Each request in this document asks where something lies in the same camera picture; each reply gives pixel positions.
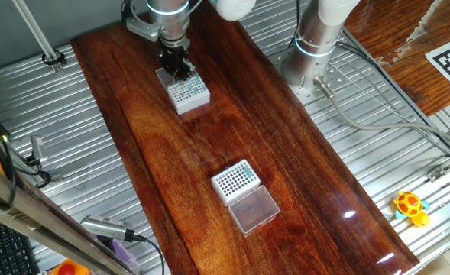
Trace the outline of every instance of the clear plastic box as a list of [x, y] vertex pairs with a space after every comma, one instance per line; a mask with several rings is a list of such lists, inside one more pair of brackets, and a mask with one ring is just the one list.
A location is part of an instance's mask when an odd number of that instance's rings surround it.
[[245, 236], [259, 225], [272, 221], [280, 211], [264, 186], [232, 203], [228, 210]]
[[227, 168], [211, 182], [245, 236], [273, 220], [280, 211], [267, 189], [259, 186], [261, 179], [247, 160]]

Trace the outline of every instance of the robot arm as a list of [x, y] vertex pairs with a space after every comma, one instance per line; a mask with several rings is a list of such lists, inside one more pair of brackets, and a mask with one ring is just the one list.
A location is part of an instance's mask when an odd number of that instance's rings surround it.
[[[254, 7], [256, 0], [211, 0], [211, 4], [225, 20], [243, 18]], [[146, 23], [134, 14], [132, 0], [124, 0], [121, 16], [129, 31], [153, 42], [160, 41], [162, 52], [158, 60], [171, 76], [187, 79], [195, 69], [187, 59], [190, 41], [186, 37], [189, 27], [188, 0], [147, 0], [152, 23]]]

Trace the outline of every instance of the white tip rack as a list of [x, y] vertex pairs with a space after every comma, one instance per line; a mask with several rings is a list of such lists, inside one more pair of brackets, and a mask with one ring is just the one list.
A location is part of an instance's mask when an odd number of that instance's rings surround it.
[[188, 80], [179, 82], [175, 82], [163, 68], [157, 70], [157, 76], [178, 115], [209, 103], [211, 94], [196, 71]]

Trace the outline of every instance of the gray cable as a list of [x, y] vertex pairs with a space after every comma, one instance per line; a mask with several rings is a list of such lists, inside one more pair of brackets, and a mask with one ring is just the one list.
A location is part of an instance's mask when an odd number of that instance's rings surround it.
[[340, 105], [338, 105], [337, 99], [335, 97], [331, 97], [330, 101], [332, 102], [333, 106], [337, 109], [337, 112], [342, 116], [347, 123], [349, 123], [351, 126], [359, 128], [361, 130], [368, 130], [368, 131], [379, 131], [379, 130], [386, 130], [386, 129], [393, 129], [393, 128], [418, 128], [422, 130], [431, 131], [432, 133], [440, 134], [444, 138], [446, 138], [448, 141], [450, 141], [450, 135], [445, 133], [444, 131], [440, 131], [439, 129], [436, 129], [434, 127], [430, 127], [428, 125], [421, 125], [418, 123], [396, 123], [392, 125], [361, 125], [357, 122], [351, 120], [340, 108]]

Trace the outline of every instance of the plastic lid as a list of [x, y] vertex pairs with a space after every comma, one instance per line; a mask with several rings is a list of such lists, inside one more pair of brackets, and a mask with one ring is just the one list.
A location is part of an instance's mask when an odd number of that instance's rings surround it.
[[228, 210], [245, 235], [259, 225], [265, 225], [279, 213], [279, 207], [264, 186], [259, 186], [237, 202], [232, 203]]

